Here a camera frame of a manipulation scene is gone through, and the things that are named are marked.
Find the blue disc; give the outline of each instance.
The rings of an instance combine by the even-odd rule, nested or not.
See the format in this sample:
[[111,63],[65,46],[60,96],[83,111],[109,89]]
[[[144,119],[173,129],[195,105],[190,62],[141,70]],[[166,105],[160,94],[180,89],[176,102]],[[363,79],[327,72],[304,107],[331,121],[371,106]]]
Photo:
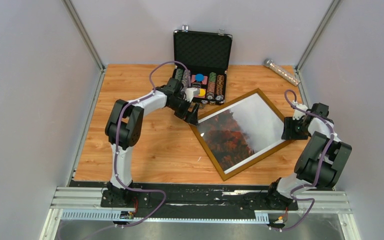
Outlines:
[[195,81],[202,82],[203,80],[204,80],[204,75],[202,74],[195,75]]

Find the wooden picture frame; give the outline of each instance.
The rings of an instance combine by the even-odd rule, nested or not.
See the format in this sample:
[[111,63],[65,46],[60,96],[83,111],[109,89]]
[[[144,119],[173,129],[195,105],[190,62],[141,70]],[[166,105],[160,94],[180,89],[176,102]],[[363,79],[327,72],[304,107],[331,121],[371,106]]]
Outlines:
[[190,127],[226,181],[292,142],[280,138],[284,118],[257,88],[200,115],[199,126]]

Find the gray sky in picture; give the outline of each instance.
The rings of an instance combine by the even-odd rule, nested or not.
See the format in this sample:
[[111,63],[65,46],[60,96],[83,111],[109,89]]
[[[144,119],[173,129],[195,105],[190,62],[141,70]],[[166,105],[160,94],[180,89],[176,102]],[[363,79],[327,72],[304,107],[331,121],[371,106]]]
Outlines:
[[281,139],[283,122],[257,93],[229,110],[243,132],[248,135],[247,143],[255,152]]

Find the wooden tabletop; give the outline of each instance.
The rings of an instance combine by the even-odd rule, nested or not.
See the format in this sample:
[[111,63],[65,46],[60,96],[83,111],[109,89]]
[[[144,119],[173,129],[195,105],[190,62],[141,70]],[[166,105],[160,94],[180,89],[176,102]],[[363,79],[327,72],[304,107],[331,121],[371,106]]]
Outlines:
[[[74,180],[110,180],[112,151],[104,133],[108,117],[116,100],[136,99],[151,91],[148,76],[155,67],[151,64],[108,66]],[[292,66],[284,68],[293,72]],[[166,84],[173,69],[173,65],[166,65],[156,71],[152,78],[155,85]],[[293,109],[284,99],[285,90],[294,90],[301,101],[297,87],[264,66],[229,66],[226,101],[256,88],[260,88],[284,116],[293,114]],[[198,114],[215,107],[207,105]],[[173,110],[163,108],[143,119],[141,136],[133,150],[132,178],[134,182],[151,183],[269,185],[294,171],[306,144],[307,141],[295,141],[223,182],[189,125],[174,116]]]

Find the gray wall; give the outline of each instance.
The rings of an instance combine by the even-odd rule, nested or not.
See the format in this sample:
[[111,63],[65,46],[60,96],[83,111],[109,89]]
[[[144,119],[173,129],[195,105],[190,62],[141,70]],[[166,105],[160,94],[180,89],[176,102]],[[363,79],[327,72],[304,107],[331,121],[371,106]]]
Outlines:
[[99,71],[60,0],[0,0],[0,239],[38,239]]
[[332,0],[73,0],[106,63],[172,60],[173,31],[233,35],[231,64],[298,63]]
[[302,70],[310,102],[330,106],[352,145],[337,184],[364,240],[384,239],[384,1],[345,0]]

